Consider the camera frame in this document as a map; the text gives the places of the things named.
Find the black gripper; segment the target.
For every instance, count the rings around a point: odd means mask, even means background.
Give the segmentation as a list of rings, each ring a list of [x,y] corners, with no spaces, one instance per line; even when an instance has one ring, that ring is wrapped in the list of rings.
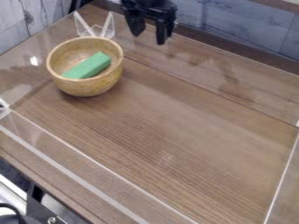
[[[172,0],[119,0],[125,21],[137,37],[145,30],[145,18],[154,20],[156,44],[162,45],[172,36],[177,5]]]

